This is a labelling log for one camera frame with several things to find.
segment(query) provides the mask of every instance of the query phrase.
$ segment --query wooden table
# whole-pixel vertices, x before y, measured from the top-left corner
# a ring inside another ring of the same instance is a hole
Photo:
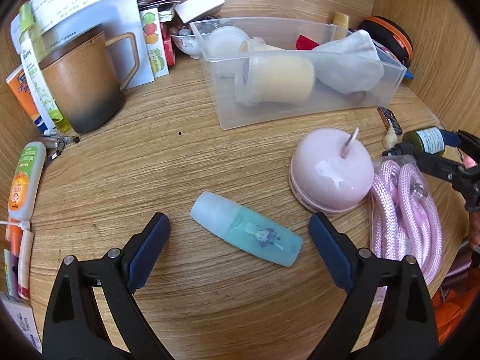
[[[170,241],[135,299],[177,359],[305,359],[333,321],[344,291],[336,288],[307,231],[311,213],[293,197],[287,173],[295,147],[315,128],[352,131],[371,156],[386,130],[375,108],[293,117],[220,129],[198,61],[181,58],[170,75],[130,90],[125,108],[49,166],[32,219],[31,293],[37,325],[64,256],[99,258],[140,232],[154,212],[170,218]],[[391,109],[404,131],[437,124],[400,87]],[[429,179],[445,235],[441,274],[467,228],[461,196]],[[203,191],[244,204],[304,239],[285,268],[251,256],[200,227],[190,208]],[[332,219],[358,247],[369,242],[366,202]],[[124,347],[101,290],[100,311],[115,345]],[[373,307],[358,345],[378,316]]]

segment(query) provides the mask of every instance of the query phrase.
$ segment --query pink lid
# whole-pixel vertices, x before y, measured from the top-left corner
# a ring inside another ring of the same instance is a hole
[[[298,145],[289,182],[295,197],[310,211],[340,214],[357,206],[369,192],[374,167],[357,133],[358,129],[350,135],[320,128]]]

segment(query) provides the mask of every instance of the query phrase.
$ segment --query bowl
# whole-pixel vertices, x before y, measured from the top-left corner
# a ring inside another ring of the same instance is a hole
[[[190,56],[190,58],[198,59],[202,55],[198,41],[195,35],[172,35],[172,39],[176,47],[182,52]]]

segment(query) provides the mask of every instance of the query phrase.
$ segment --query white bottle cap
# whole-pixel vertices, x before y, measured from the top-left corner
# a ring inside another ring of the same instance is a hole
[[[198,197],[190,210],[190,216],[223,239],[241,208],[238,203],[206,191]]]

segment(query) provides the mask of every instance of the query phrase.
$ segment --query ceramic mug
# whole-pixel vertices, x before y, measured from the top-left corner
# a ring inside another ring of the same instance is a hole
[[[107,47],[127,38],[134,66],[119,82]],[[123,92],[140,68],[135,35],[126,32],[106,39],[101,24],[54,50],[39,65],[59,109],[77,133],[96,130],[121,109]]]

